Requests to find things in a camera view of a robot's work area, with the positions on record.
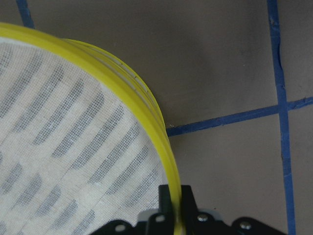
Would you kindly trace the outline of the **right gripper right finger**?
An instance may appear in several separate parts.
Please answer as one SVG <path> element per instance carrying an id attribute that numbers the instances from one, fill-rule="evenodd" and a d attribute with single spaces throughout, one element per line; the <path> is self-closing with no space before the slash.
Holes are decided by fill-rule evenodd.
<path id="1" fill-rule="evenodd" d="M 202 235 L 201 212 L 198 210 L 192 188 L 189 185 L 181 186 L 181 213 L 187 235 Z"/>

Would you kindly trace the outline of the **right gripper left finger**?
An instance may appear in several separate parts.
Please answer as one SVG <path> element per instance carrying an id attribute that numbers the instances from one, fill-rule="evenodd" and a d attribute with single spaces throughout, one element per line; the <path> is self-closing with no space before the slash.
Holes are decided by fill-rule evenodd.
<path id="1" fill-rule="evenodd" d="M 158 225 L 161 226 L 162 235 L 174 234 L 174 211 L 168 185 L 158 187 L 159 209 Z"/>

